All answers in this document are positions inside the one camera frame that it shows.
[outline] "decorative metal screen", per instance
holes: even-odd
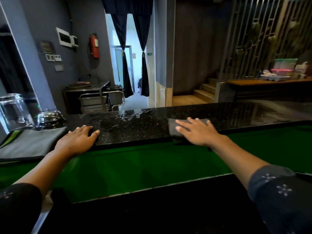
[[[233,0],[218,79],[254,78],[311,47],[312,0]]]

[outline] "dark blue curtain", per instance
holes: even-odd
[[[111,14],[119,42],[124,50],[126,44],[127,14],[132,14],[142,48],[142,95],[149,96],[149,78],[144,49],[149,34],[149,24],[153,11],[153,0],[102,0],[107,14]],[[127,61],[123,52],[123,72],[125,97],[133,95]]]

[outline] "green lid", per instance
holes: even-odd
[[[298,58],[288,58],[288,59],[275,59],[274,61],[297,61]]]

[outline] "person's left hand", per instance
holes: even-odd
[[[77,127],[74,131],[69,131],[67,135],[62,137],[56,144],[54,150],[73,157],[87,152],[96,138],[99,137],[99,130],[88,136],[93,126]]]

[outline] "blue-gray pillar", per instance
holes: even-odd
[[[37,97],[38,104],[43,110],[46,108],[55,109],[48,81],[46,80],[20,0],[0,0],[0,5]]]

